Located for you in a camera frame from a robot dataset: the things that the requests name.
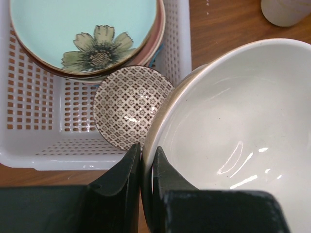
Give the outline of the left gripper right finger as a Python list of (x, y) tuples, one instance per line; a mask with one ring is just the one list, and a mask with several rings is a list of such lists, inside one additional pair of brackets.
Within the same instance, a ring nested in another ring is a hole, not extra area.
[(155, 233), (288, 233), (279, 203), (262, 191), (199, 190), (158, 147), (153, 164)]

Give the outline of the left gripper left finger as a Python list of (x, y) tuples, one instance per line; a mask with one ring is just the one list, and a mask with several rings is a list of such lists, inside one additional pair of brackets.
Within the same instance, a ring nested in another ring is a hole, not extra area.
[(3, 187), (3, 233), (136, 233), (140, 144), (87, 185)]

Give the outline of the white perforated plastic basket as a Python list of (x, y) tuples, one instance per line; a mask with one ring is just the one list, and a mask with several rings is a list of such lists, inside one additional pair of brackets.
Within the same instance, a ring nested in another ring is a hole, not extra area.
[[(0, 3), (0, 162), (43, 171), (110, 169), (125, 152), (96, 128), (98, 86), (53, 75), (32, 62), (16, 40), (9, 2)], [(176, 86), (192, 69), (190, 4), (163, 3), (164, 47), (153, 68)]]

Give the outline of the small brown patterned bowl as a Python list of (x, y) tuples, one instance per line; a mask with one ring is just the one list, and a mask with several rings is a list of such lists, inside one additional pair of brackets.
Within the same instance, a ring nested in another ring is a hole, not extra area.
[(112, 72), (94, 95), (97, 130), (120, 150), (144, 144), (158, 109), (173, 89), (164, 75), (150, 67), (128, 66)]

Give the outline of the white bowl patterned inside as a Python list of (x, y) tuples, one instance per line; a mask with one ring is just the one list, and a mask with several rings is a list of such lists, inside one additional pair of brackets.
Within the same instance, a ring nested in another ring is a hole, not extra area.
[(266, 191), (293, 233), (310, 232), (310, 44), (277, 38), (243, 45), (195, 69), (171, 93), (142, 151), (149, 226), (158, 147), (194, 187)]

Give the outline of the blue polka dot plate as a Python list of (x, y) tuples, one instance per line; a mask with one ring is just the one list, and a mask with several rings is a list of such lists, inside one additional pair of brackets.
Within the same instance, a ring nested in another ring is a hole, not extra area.
[(153, 55), (153, 57), (151, 58), (150, 62), (148, 63), (148, 67), (155, 67), (156, 58), (159, 55), (159, 53), (162, 51), (163, 47), (164, 47), (164, 44), (162, 43), (157, 49), (157, 51), (155, 52), (155, 54)]

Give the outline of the pink and cream plate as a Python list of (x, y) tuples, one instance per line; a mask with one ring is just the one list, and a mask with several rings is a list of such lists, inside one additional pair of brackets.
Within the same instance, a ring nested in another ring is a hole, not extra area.
[(165, 9), (161, 0), (101, 0), (92, 16), (93, 33), (79, 33), (78, 54), (62, 58), (64, 68), (104, 73), (127, 62), (148, 41), (141, 53), (126, 65), (144, 65), (158, 49), (164, 34)]

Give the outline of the mint green flower plate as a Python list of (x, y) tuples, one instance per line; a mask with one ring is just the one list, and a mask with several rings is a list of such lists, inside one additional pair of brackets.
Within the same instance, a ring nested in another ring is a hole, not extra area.
[(155, 0), (12, 0), (10, 17), (25, 50), (67, 76), (102, 74), (146, 44)]

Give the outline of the pink mug purple interior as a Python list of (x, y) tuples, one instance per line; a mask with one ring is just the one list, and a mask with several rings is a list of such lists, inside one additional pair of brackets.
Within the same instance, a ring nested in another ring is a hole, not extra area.
[(261, 0), (264, 17), (279, 27), (290, 27), (311, 14), (311, 0)]

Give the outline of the dark red rimmed plate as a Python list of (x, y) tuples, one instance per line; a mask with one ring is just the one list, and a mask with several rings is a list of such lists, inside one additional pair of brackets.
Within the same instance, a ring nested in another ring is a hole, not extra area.
[(29, 51), (27, 51), (27, 49), (24, 47), (23, 43), (20, 41), (20, 39), (16, 36), (16, 40), (19, 43), (20, 47), (22, 48), (22, 50), (27, 54), (27, 56), (30, 58), (30, 60), (32, 62), (34, 62), (37, 66), (39, 66), (40, 68), (42, 68), (45, 71), (48, 71), (49, 73), (52, 73), (53, 75), (57, 75), (59, 77), (63, 77), (63, 78), (67, 78), (67, 79), (77, 79), (77, 80), (89, 80), (89, 79), (95, 79), (95, 78), (99, 78), (99, 77), (103, 77), (103, 76), (107, 76), (110, 73), (112, 73), (113, 71), (116, 71), (117, 69), (124, 67), (126, 64), (130, 63), (132, 60), (134, 60), (134, 58), (136, 56), (138, 56), (141, 51), (145, 48), (145, 46), (149, 43), (148, 41), (138, 50), (138, 52), (131, 57), (127, 62), (123, 63), (122, 65), (119, 65), (115, 68), (112, 68), (108, 71), (105, 71), (104, 73), (98, 73), (98, 74), (94, 74), (94, 75), (90, 75), (90, 76), (77, 76), (77, 75), (73, 75), (73, 76), (69, 76), (68, 74), (61, 72), (61, 71), (57, 71), (56, 69), (50, 68), (48, 66), (46, 66), (45, 64), (43, 64), (41, 61), (39, 61), (38, 59), (36, 59)]

